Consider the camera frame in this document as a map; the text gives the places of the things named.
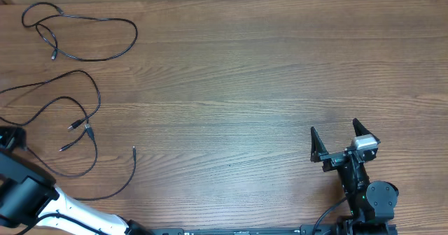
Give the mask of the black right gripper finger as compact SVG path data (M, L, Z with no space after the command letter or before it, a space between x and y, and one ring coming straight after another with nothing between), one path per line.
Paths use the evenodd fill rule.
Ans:
M371 131L369 131L357 118L354 118L352 120L352 124L356 136L364 136L370 134L378 144L381 143L381 141Z
M320 162L321 158L328 155L328 151L319 137L315 127L311 127L311 154L310 160L312 162Z

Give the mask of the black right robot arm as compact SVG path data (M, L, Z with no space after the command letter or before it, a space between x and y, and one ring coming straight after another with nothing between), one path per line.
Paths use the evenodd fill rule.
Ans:
M398 188L386 181L370 181L365 164L377 157L381 141L366 129L358 119L353 119L356 136L350 146L341 152L330 154L315 127L311 132L310 161L322 163L324 172L336 171L344 190L344 198L331 206L315 222L312 234L318 231L328 234L396 234L389 221L395 216ZM347 202L351 215L340 217L329 228L320 227L324 217L340 204Z

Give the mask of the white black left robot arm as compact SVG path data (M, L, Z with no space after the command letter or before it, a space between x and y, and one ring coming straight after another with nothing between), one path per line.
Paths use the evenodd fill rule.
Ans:
M151 234L133 220L97 211L67 196L45 169L13 153L25 149L26 131L1 128L1 226L36 226L71 234Z

